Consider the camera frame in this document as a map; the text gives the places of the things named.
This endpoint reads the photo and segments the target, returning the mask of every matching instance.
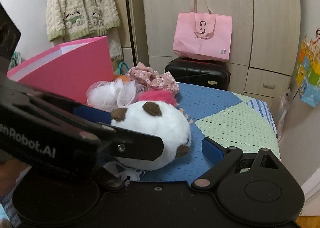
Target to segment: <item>white wall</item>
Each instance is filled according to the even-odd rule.
[[[45,28],[47,0],[0,0],[21,32],[16,48],[23,59],[31,58],[51,48]]]
[[[305,35],[316,38],[316,30],[320,27],[320,1],[301,0],[300,42]],[[293,94],[296,93],[295,76],[292,78]],[[299,94],[291,102],[291,107],[284,121],[284,130],[279,142],[281,161],[297,182],[302,185],[306,198],[320,182],[320,175],[315,172],[320,167],[320,105],[312,108],[300,101]],[[320,197],[312,196],[305,203],[303,215],[320,215]]]

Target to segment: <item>pink fuzzy object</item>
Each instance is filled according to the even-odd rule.
[[[138,96],[137,101],[163,101],[167,104],[171,104],[172,106],[176,107],[177,100],[174,98],[173,94],[169,90],[148,90],[143,92]]]

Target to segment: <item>pink floral fabric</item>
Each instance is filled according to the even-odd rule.
[[[173,95],[179,93],[179,85],[171,73],[167,72],[160,75],[157,71],[153,71],[152,68],[146,67],[143,63],[138,63],[136,67],[132,67],[126,73],[126,76],[131,81],[137,80],[146,86],[148,90],[169,90]]]

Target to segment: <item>fuzzy sweater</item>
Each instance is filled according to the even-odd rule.
[[[120,20],[114,0],[48,0],[46,25],[49,41],[72,41],[106,35]]]

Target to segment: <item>pink box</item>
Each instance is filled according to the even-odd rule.
[[[19,64],[7,76],[85,104],[92,84],[114,78],[107,37],[62,43]]]

